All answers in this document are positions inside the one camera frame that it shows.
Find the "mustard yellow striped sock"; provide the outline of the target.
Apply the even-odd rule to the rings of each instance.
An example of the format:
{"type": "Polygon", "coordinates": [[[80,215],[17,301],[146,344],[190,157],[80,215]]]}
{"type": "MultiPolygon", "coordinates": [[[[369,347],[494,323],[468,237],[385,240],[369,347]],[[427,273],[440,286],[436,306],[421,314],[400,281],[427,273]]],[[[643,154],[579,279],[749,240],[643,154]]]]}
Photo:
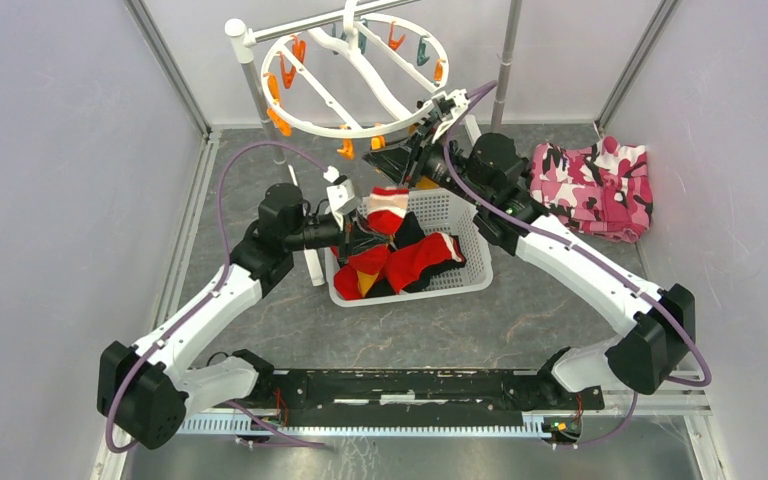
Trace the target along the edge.
{"type": "Polygon", "coordinates": [[[421,177],[415,185],[417,190],[432,190],[438,189],[439,185],[427,177],[421,177]]]}

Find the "black ankle sock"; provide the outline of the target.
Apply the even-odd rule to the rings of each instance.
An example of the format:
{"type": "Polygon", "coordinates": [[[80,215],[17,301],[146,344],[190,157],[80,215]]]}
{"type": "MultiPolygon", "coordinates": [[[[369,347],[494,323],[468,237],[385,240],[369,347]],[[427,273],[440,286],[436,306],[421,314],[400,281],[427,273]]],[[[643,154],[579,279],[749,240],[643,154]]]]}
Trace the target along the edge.
{"type": "Polygon", "coordinates": [[[414,212],[407,212],[390,242],[390,250],[397,251],[421,242],[426,237],[414,212]]]}

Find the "red snowflake christmas sock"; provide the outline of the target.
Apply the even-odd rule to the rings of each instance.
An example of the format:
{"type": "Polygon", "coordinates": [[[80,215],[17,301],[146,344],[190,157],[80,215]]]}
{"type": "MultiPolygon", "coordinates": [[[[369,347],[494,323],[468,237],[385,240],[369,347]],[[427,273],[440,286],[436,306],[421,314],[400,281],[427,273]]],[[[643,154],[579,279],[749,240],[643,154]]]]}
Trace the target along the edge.
{"type": "Polygon", "coordinates": [[[384,277],[395,293],[417,293],[436,275],[463,268],[466,257],[456,236],[434,232],[390,254],[384,277]]]}

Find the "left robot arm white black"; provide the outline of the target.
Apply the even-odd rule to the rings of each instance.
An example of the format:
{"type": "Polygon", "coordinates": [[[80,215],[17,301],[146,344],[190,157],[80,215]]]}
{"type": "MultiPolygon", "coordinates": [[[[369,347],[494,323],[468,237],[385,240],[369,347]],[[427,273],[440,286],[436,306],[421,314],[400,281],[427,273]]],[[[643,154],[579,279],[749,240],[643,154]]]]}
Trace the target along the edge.
{"type": "Polygon", "coordinates": [[[273,379],[243,357],[195,369],[195,358],[232,320],[256,305],[293,269],[297,251],[335,247],[348,253],[359,232],[359,200],[341,176],[326,189],[328,213],[309,212],[292,183],[269,187],[243,238],[226,249],[215,276],[181,310],[126,345],[100,355],[97,409],[105,417],[109,451],[157,449],[192,415],[227,401],[266,405],[273,379]]]}

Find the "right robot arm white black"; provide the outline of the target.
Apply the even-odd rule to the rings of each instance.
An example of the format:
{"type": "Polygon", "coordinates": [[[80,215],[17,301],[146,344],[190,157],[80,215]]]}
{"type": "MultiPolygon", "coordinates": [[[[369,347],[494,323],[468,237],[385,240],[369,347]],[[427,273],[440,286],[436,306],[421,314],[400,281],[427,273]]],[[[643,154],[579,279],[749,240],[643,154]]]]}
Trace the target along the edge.
{"type": "Polygon", "coordinates": [[[576,293],[612,327],[612,339],[570,347],[547,364],[537,382],[540,400],[562,408],[579,391],[604,382],[654,394],[695,352],[695,297],[641,279],[579,239],[521,184],[526,162],[513,139],[481,135],[465,154],[456,141],[416,133],[364,154],[366,163],[400,186],[427,178],[476,206],[473,222],[491,245],[531,264],[576,293]]]}

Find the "white round sock hanger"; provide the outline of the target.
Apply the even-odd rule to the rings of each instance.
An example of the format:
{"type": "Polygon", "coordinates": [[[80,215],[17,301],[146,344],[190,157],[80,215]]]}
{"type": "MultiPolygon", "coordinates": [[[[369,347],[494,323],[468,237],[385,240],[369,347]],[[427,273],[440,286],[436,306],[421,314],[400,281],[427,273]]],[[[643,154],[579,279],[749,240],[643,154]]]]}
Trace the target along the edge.
{"type": "MultiPolygon", "coordinates": [[[[386,13],[400,17],[395,14],[394,9],[388,9],[386,13]]],[[[427,29],[415,21],[410,22],[427,29]]],[[[417,35],[400,26],[369,20],[364,24],[382,40],[395,43],[398,54],[407,62],[417,65],[423,77],[429,80],[434,78],[435,69],[440,66],[440,60],[433,47],[422,45],[417,35]]],[[[383,49],[369,43],[364,37],[360,42],[366,60],[377,70],[392,95],[408,110],[413,111],[431,99],[433,95],[402,70],[383,49]]],[[[361,126],[380,127],[394,120],[394,117],[375,98],[362,76],[344,57],[320,46],[306,33],[300,34],[294,42],[289,41],[286,47],[302,57],[306,70],[319,80],[361,126]]],[[[452,62],[445,47],[444,49],[448,56],[445,64],[450,67],[450,74],[443,91],[449,93],[456,89],[450,87],[452,62]]],[[[347,133],[349,130],[347,122],[328,108],[326,102],[305,78],[298,74],[291,75],[289,73],[291,68],[292,64],[289,61],[279,58],[274,59],[270,66],[270,88],[279,93],[279,101],[283,109],[302,121],[326,128],[340,129],[343,133],[347,133]]],[[[406,127],[400,127],[392,133],[383,135],[407,130],[419,121],[420,118],[409,121],[406,127]]]]}

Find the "white plastic perforated basket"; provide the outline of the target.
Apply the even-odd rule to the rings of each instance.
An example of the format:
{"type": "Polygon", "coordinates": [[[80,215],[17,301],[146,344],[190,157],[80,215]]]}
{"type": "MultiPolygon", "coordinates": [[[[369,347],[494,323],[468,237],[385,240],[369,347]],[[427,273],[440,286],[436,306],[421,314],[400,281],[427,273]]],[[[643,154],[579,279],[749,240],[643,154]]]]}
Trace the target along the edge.
{"type": "Polygon", "coordinates": [[[456,236],[460,250],[466,258],[465,266],[433,277],[428,288],[417,293],[346,300],[338,293],[334,283],[334,276],[339,270],[337,257],[332,251],[326,250],[322,265],[328,293],[335,305],[349,308],[425,300],[478,292],[491,284],[493,269],[489,245],[473,224],[473,216],[476,213],[473,205],[447,190],[438,188],[412,190],[409,193],[408,210],[416,214],[424,233],[443,232],[456,236]]]}

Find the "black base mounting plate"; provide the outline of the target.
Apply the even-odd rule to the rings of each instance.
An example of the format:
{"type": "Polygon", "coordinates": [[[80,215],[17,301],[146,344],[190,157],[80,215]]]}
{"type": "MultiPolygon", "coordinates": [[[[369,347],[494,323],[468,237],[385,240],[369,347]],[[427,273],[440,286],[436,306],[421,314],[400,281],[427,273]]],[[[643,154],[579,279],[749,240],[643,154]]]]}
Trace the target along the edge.
{"type": "Polygon", "coordinates": [[[242,403],[289,427],[502,427],[605,406],[598,386],[571,393],[548,373],[515,369],[275,370],[242,403]]]}

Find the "white metal drying rack stand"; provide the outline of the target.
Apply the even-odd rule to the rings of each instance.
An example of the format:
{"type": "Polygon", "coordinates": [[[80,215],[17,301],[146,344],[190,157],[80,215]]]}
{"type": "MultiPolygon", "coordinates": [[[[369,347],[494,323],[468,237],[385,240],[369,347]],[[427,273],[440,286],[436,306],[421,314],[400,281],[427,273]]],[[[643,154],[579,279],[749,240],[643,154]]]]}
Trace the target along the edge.
{"type": "Polygon", "coordinates": [[[420,118],[421,104],[410,111],[392,95],[377,70],[366,60],[360,39],[364,37],[385,51],[387,55],[407,74],[416,80],[432,95],[443,91],[447,85],[450,67],[445,64],[448,56],[443,45],[427,29],[400,17],[386,13],[388,9],[402,6],[402,1],[347,1],[340,10],[321,13],[299,20],[294,20],[260,30],[249,28],[242,20],[232,18],[225,24],[225,35],[229,38],[238,63],[243,69],[249,90],[267,139],[275,142],[279,135],[289,136],[297,128],[315,136],[327,138],[371,138],[392,133],[400,127],[406,127],[409,121],[420,118]],[[418,66],[407,62],[398,54],[395,43],[384,41],[373,33],[365,24],[366,20],[387,25],[400,26],[417,35],[422,45],[431,46],[440,60],[435,69],[435,76],[429,80],[421,74],[418,66]],[[360,125],[330,92],[310,74],[302,57],[286,47],[289,41],[296,41],[300,34],[306,33],[320,46],[344,57],[362,76],[375,98],[387,110],[394,120],[380,127],[365,128],[360,125]],[[280,105],[279,93],[270,88],[270,66],[274,59],[285,59],[292,64],[291,75],[298,74],[305,78],[317,94],[342,120],[347,122],[349,130],[326,128],[302,121],[290,115],[280,105]]]}

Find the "pink camouflage garment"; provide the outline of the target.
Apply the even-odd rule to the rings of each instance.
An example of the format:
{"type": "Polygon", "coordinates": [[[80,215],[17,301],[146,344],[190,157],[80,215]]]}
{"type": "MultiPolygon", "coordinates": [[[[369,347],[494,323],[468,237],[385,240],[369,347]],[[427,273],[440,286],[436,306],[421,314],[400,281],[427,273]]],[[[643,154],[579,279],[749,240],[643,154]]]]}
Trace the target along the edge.
{"type": "Polygon", "coordinates": [[[651,225],[644,145],[612,136],[582,149],[543,143],[534,150],[528,181],[532,198],[575,232],[636,243],[651,225]]]}

